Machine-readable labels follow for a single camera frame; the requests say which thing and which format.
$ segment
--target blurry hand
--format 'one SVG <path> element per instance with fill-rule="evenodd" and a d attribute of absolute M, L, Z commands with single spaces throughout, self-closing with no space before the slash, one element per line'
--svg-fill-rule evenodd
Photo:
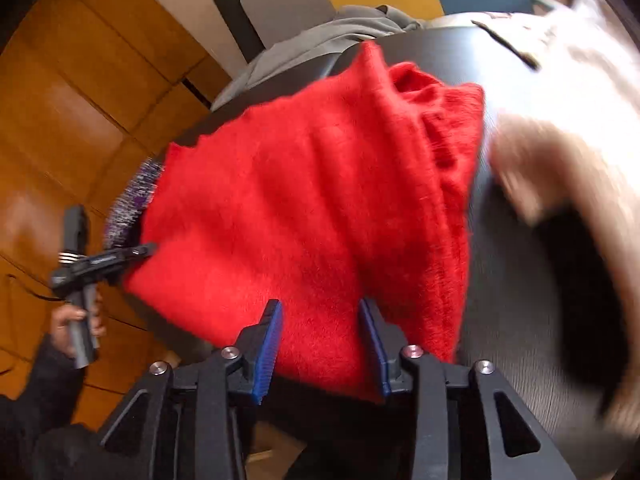
<path fill-rule="evenodd" d="M 96 337 L 102 337 L 106 329 L 102 325 L 100 310 L 102 309 L 102 297 L 98 293 L 95 303 L 89 307 L 91 311 L 91 333 Z M 78 306 L 72 304 L 64 304 L 51 313 L 51 343 L 52 345 L 69 358 L 76 356 L 76 350 L 71 343 L 68 325 L 70 321 L 80 321 L 86 317 L 86 312 Z"/>

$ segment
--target metal screw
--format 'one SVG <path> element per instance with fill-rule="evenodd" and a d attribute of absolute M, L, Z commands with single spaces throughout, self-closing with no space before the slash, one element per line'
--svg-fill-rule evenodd
<path fill-rule="evenodd" d="M 169 369 L 169 365 L 164 361 L 156 361 L 149 367 L 149 373 L 152 375 L 162 375 Z"/>
<path fill-rule="evenodd" d="M 482 375 L 489 375 L 494 373 L 495 365 L 491 361 L 482 359 L 476 363 L 476 370 L 478 370 Z"/>
<path fill-rule="evenodd" d="M 240 351 L 235 346 L 225 346 L 220 353 L 223 359 L 235 359 L 240 355 Z"/>
<path fill-rule="evenodd" d="M 422 357 L 423 354 L 424 350 L 420 345 L 408 345 L 402 349 L 402 355 L 409 359 L 417 359 L 418 357 Z"/>

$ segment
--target gray cloth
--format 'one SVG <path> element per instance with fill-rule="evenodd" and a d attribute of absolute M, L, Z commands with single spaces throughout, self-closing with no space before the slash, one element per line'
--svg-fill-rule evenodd
<path fill-rule="evenodd" d="M 304 61 L 332 52 L 344 52 L 351 45 L 390 34 L 429 27 L 390 6 L 376 9 L 344 6 L 327 23 L 305 30 L 295 38 L 276 43 L 256 57 L 249 66 L 220 92 L 211 111 L 231 101 L 239 93 Z"/>

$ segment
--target red sweater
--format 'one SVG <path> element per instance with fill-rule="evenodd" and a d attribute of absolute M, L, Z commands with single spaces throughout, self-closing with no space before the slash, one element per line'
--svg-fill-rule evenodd
<path fill-rule="evenodd" d="M 364 43 L 340 75 L 172 144 L 143 220 L 157 253 L 127 288 L 217 346 L 284 306 L 276 371 L 373 398 L 357 305 L 451 361 L 465 304 L 466 207 L 482 89 L 446 86 Z"/>

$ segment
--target black cord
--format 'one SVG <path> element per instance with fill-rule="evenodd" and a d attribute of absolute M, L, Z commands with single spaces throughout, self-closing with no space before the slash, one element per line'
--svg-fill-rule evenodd
<path fill-rule="evenodd" d="M 16 283 L 18 285 L 20 285 L 25 292 L 28 292 L 29 294 L 31 294 L 32 296 L 34 296 L 35 298 L 38 298 L 39 300 L 44 300 L 44 301 L 65 301 L 65 300 L 61 300 L 60 298 L 54 298 L 52 296 L 42 296 L 40 294 L 38 294 L 37 292 L 33 292 L 28 286 L 26 286 L 23 282 L 20 281 L 20 278 L 18 278 L 18 276 L 16 276 L 15 274 L 5 274 L 5 276 L 9 279 L 14 279 L 16 281 Z"/>

